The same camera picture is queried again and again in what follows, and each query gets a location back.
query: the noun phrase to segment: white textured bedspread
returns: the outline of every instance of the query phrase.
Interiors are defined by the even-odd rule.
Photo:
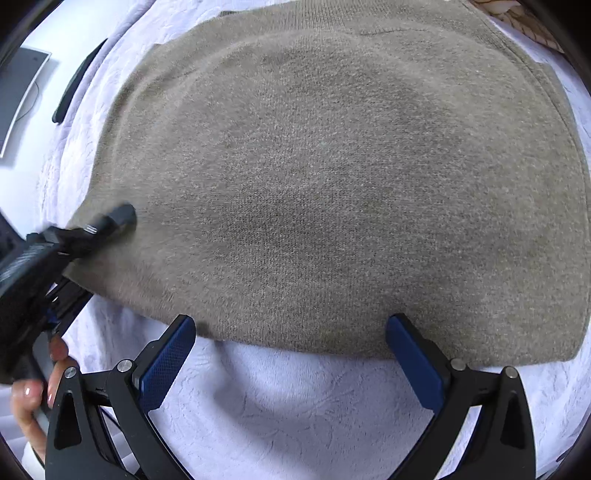
[[[40,185],[40,221],[65,225],[89,184],[109,107],[154,43],[165,43],[223,10],[264,0],[138,0],[105,44],[76,92]],[[558,54],[499,26],[536,61],[550,63],[569,96],[587,159],[591,98]],[[165,326],[95,297],[67,333],[82,370],[134,358]],[[578,435],[591,399],[591,336],[578,356],[520,367],[534,424],[538,473]],[[459,461],[476,420],[440,475]],[[395,361],[350,360],[197,338],[163,406],[151,414],[196,479],[384,479],[430,419]]]

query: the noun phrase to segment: fingernail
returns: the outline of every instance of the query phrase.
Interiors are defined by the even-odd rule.
[[[24,395],[26,398],[37,398],[43,393],[41,382],[28,381],[25,383]]]

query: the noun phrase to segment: computer monitor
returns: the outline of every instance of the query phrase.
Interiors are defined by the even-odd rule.
[[[18,0],[0,7],[0,158],[48,52],[21,47],[62,0]]]

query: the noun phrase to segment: gray knit sweater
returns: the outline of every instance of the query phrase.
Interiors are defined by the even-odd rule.
[[[553,73],[467,2],[293,2],[148,53],[72,220],[137,231],[69,275],[216,339],[388,356],[404,312],[473,365],[566,360],[588,189]]]

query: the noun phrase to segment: bolt head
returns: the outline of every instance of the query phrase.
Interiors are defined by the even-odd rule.
[[[68,367],[68,368],[66,368],[66,371],[64,372],[64,377],[66,377],[66,378],[72,378],[75,375],[76,375],[76,367]]]
[[[457,372],[463,372],[466,369],[466,362],[461,358],[452,358],[450,365]]]
[[[505,375],[507,375],[509,378],[517,378],[519,376],[519,372],[515,367],[506,367]]]
[[[117,364],[117,370],[119,370],[120,372],[127,372],[129,371],[129,369],[131,369],[133,364],[134,363],[131,360],[122,360]]]

